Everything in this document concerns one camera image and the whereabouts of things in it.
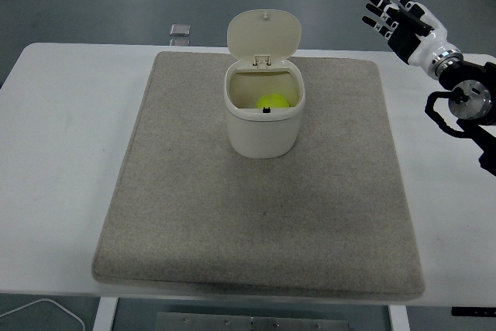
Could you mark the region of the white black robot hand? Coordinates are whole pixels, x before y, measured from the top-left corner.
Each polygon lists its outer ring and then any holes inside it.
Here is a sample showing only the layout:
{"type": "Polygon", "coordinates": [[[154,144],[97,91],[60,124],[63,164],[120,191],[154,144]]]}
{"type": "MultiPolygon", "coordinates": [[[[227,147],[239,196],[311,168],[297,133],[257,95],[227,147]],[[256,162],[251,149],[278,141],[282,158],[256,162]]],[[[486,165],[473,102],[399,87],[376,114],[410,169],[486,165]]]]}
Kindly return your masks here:
{"type": "Polygon", "coordinates": [[[406,64],[428,67],[446,51],[459,50],[447,41],[444,25],[414,0],[368,0],[362,21],[387,40],[406,64]]]}

